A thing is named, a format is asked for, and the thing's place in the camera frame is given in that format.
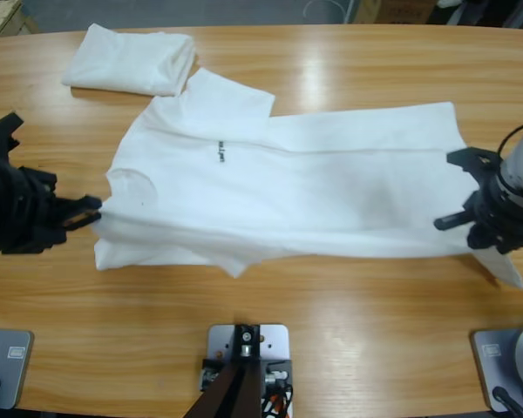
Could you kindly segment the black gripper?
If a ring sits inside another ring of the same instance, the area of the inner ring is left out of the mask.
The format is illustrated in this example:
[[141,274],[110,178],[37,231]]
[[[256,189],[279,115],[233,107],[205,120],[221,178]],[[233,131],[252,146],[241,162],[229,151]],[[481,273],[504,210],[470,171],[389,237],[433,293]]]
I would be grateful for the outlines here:
[[[57,198],[57,176],[0,160],[0,253],[38,254],[65,243],[65,230],[75,231],[99,220],[99,198]],[[61,214],[76,214],[63,222]]]
[[468,246],[471,249],[495,248],[510,253],[523,247],[523,207],[509,199],[493,170],[471,171],[479,188],[463,204],[463,210],[435,219],[439,231],[469,224]]

